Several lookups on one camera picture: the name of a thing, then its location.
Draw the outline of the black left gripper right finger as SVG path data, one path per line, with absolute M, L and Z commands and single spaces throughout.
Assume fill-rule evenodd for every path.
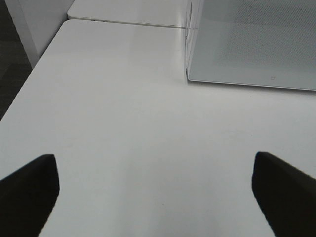
M 316 235 L 316 180 L 268 152 L 255 156 L 251 188 L 276 237 Z

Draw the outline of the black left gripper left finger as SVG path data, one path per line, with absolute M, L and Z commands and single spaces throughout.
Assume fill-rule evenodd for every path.
M 45 154 L 0 181 L 0 235 L 37 237 L 60 191 L 56 159 Z

